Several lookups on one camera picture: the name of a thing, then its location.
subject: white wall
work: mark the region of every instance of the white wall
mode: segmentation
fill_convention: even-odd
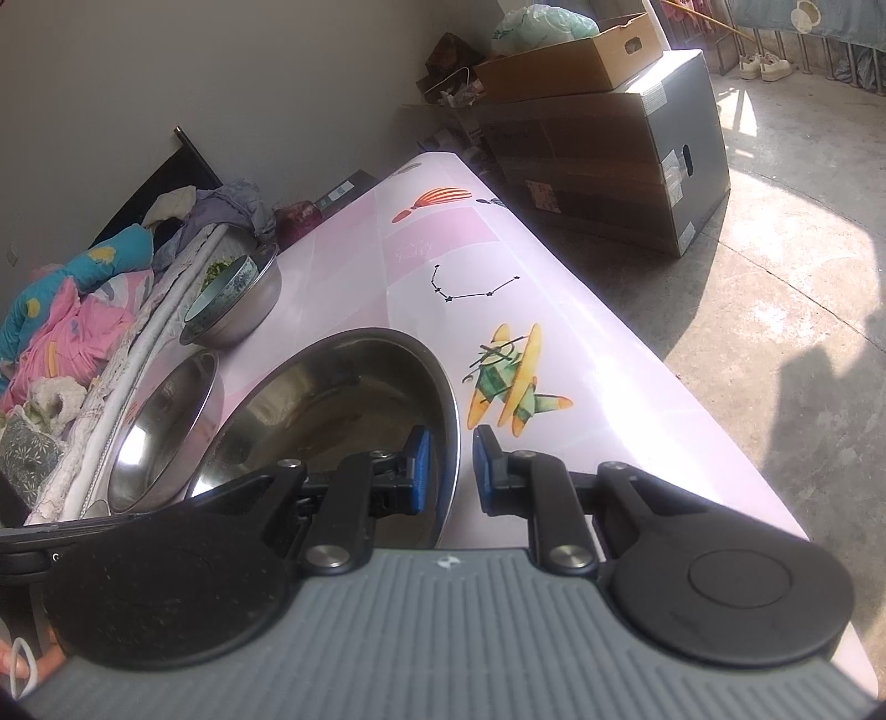
[[[438,23],[444,31],[455,33],[468,45],[489,53],[493,30],[504,17],[502,7],[523,7],[528,0],[437,0]]]
[[[0,311],[30,268],[89,244],[177,147],[176,124],[272,203],[387,173],[436,120],[398,105],[418,100],[440,22],[412,0],[5,3]]]

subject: round black pad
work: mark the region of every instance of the round black pad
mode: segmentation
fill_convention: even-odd
[[[255,637],[276,619],[289,585],[283,562],[242,519],[164,511],[63,555],[44,602],[69,653],[165,669]]]
[[[722,508],[655,518],[616,561],[610,595],[653,644],[748,669],[833,650],[853,603],[829,553]]]

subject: brown cardboard box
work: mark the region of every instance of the brown cardboard box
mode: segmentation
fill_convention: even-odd
[[[699,50],[668,51],[612,92],[476,108],[530,223],[682,255],[729,188]]]
[[[601,20],[596,37],[488,60],[474,68],[497,103],[612,90],[662,56],[644,12]]]

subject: metal basin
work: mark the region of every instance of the metal basin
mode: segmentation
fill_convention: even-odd
[[[261,325],[276,305],[283,286],[283,278],[276,262],[278,252],[277,244],[271,243],[250,255],[258,268],[258,274],[243,294],[205,330],[201,331],[199,325],[194,323],[186,324],[179,341],[183,345],[196,342],[204,348],[216,350],[232,348]]]
[[[218,363],[214,352],[200,350],[144,402],[111,467],[107,503],[113,513],[155,510],[187,483],[221,424]]]
[[[271,372],[234,410],[188,487],[198,495],[284,458],[334,470],[355,452],[399,450],[413,425],[433,434],[425,510],[376,525],[376,544],[432,547],[455,491],[458,417],[437,358],[385,328],[332,335]]]

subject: plastic bag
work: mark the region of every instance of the plastic bag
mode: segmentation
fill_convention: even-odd
[[[497,55],[516,55],[599,34],[597,24],[577,12],[549,5],[530,5],[504,16],[493,32],[492,46]]]

